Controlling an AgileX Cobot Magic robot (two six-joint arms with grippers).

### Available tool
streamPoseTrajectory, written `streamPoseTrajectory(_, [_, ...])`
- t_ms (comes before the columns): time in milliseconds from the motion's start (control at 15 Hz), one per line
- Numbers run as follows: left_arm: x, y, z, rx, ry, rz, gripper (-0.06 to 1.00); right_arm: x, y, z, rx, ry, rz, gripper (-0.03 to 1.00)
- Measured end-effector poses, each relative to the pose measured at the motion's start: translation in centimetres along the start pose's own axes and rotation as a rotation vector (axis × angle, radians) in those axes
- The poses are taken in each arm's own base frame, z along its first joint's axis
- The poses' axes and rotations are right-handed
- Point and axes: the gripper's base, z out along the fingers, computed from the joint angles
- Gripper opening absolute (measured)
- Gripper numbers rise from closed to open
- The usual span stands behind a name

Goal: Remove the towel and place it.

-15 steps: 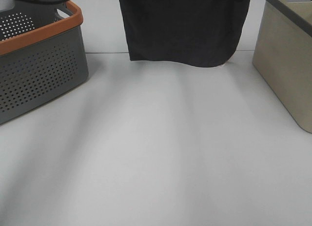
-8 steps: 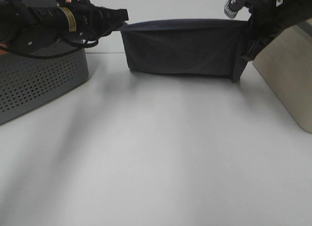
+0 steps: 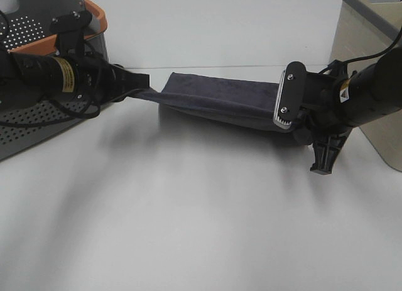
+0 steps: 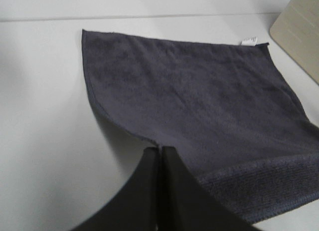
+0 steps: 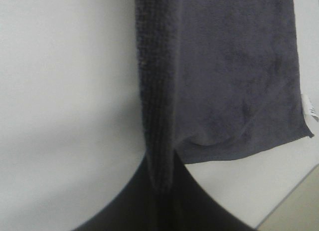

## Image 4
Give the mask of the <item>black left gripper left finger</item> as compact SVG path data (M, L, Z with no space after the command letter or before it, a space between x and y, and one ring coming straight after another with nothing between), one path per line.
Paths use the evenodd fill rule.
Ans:
M144 149L132 176L98 212L74 231L155 231L159 150Z

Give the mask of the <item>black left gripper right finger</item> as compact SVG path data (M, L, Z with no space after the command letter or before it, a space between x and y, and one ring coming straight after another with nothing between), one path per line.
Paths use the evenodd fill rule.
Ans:
M160 231L252 231L196 181L174 147L163 147L158 189Z

